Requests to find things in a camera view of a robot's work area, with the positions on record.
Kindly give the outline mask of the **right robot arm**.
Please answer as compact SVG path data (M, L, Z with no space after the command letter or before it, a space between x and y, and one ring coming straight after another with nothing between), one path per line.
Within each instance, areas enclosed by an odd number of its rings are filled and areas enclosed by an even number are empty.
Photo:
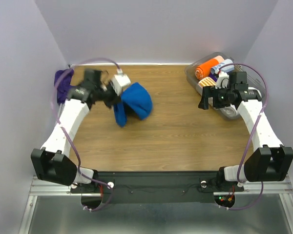
M253 154L241 159L239 165L220 168L215 185L226 190L232 182L283 181L293 160L292 147L286 147L273 131L264 110L260 91L249 87L245 71L220 72L215 85L202 88L198 105L207 110L234 106L242 117L250 134L247 146L253 147Z

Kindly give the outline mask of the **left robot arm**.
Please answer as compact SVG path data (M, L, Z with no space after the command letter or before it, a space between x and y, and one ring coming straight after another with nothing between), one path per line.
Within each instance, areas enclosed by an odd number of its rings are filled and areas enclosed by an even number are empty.
M108 83L102 82L102 73L94 69L84 71L83 80L68 91L62 113L55 115L56 124L47 141L39 149L33 149L31 160L39 180L65 186L82 184L88 192L98 189L97 171L75 164L69 153L77 150L73 139L92 106L102 101L111 108L120 102L121 94L131 84L120 68Z

